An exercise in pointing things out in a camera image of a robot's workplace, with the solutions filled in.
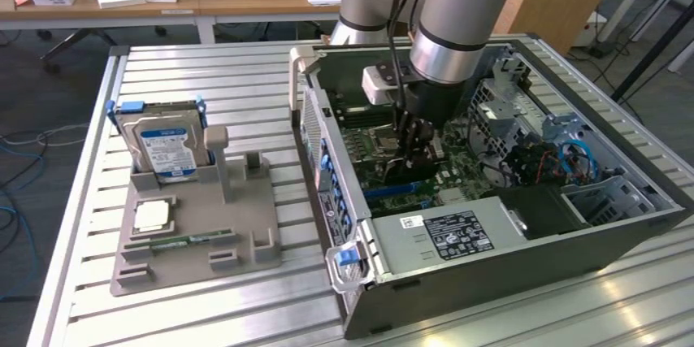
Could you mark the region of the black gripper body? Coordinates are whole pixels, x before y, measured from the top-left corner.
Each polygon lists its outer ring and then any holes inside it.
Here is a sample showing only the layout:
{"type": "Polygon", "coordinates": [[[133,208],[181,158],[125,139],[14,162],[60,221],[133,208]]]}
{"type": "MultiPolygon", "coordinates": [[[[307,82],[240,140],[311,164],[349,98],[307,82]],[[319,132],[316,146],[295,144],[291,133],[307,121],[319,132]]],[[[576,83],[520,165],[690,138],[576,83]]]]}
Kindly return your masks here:
{"type": "Polygon", "coordinates": [[[445,124],[452,118],[463,95],[463,84],[443,85],[428,80],[404,88],[405,111],[431,124],[445,124]]]}

